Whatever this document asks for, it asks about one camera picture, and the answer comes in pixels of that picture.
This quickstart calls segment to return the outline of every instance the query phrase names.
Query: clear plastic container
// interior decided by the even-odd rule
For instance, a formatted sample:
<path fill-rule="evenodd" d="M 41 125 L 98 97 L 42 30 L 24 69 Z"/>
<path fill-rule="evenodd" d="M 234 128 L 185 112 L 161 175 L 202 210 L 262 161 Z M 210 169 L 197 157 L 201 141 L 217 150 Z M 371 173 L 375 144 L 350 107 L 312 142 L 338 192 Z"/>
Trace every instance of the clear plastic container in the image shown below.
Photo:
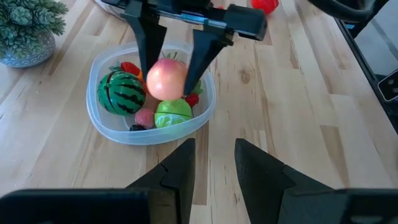
<path fill-rule="evenodd" d="M 170 56 L 188 64 L 192 48 L 186 43 L 165 43 L 160 57 Z M 146 131 L 129 131 L 134 124 L 134 115 L 118 116 L 107 112 L 98 102 L 96 89 L 107 75 L 109 67 L 119 62 L 132 62 L 140 67 L 138 47 L 135 42 L 111 47 L 100 53 L 93 62 L 86 92 L 88 114 L 94 127 L 105 137 L 122 144 L 146 146 L 182 138 L 202 127 L 213 114 L 216 105 L 215 86 L 207 70 L 201 79 L 204 92 L 199 104 L 193 107 L 194 118 L 166 128 Z"/>

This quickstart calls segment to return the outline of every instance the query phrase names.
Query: wood grain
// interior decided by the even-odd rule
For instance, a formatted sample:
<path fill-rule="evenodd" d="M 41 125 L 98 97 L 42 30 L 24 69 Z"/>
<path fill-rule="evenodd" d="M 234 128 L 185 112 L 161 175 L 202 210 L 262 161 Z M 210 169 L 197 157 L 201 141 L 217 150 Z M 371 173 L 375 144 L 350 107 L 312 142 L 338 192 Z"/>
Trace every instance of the wood grain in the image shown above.
<path fill-rule="evenodd" d="M 331 187 L 397 187 L 398 137 L 333 18 L 281 0 L 262 42 L 234 39 L 210 65 L 217 105 L 189 136 L 157 146 L 103 137 L 86 112 L 92 61 L 135 36 L 90 0 L 64 0 L 66 33 L 45 63 L 0 65 L 0 193 L 29 187 L 125 187 L 197 139 L 191 223 L 249 223 L 234 164 L 245 138 Z M 245 0 L 214 2 L 215 6 Z M 162 18 L 167 40 L 192 26 Z"/>

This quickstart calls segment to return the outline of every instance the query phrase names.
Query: blue flower pot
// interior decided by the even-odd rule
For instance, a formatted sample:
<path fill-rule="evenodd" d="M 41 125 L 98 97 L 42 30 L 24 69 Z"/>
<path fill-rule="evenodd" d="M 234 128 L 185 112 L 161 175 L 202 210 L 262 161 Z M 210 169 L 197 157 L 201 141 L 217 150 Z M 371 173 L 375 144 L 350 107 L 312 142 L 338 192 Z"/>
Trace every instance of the blue flower pot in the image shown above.
<path fill-rule="evenodd" d="M 0 62 L 14 68 L 26 68 L 46 61 L 55 51 L 55 39 L 52 33 L 44 34 L 40 38 L 45 46 L 43 51 L 37 54 L 28 55 L 22 60 L 16 59 L 10 54 L 7 54 L 6 58 L 0 60 Z"/>

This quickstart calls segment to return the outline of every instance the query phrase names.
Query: light wood surface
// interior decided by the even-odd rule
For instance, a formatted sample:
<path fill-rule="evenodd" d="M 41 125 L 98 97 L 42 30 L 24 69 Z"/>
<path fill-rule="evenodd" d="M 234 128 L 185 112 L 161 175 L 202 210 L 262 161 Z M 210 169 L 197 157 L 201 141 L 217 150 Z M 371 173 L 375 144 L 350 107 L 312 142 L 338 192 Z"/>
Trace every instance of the light wood surface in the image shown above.
<path fill-rule="evenodd" d="M 50 60 L 0 65 L 0 194 L 21 188 L 125 187 L 184 139 L 123 146 L 91 125 L 93 59 L 134 41 L 131 28 L 89 0 L 63 0 L 66 33 Z M 215 6 L 249 1 L 214 1 Z M 331 187 L 397 187 L 398 137 L 335 21 L 306 0 L 281 0 L 264 41 L 236 37 L 211 64 L 217 106 L 197 139 L 192 223 L 249 223 L 234 164 L 245 138 Z M 167 40 L 192 26 L 162 19 Z"/>

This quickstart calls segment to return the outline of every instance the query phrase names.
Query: red strawberry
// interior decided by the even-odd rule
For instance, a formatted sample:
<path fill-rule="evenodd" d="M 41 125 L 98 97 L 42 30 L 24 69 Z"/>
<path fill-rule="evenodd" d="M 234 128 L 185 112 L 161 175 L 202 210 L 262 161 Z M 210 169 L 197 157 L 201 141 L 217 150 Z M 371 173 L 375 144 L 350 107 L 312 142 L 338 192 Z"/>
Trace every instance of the red strawberry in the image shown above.
<path fill-rule="evenodd" d="M 120 67 L 122 68 L 122 71 L 131 73 L 133 75 L 139 75 L 139 72 L 141 71 L 136 65 L 131 62 L 122 62 L 120 64 Z"/>
<path fill-rule="evenodd" d="M 196 93 L 191 93 L 187 97 L 185 97 L 185 101 L 191 106 L 195 106 L 199 103 L 199 95 Z"/>

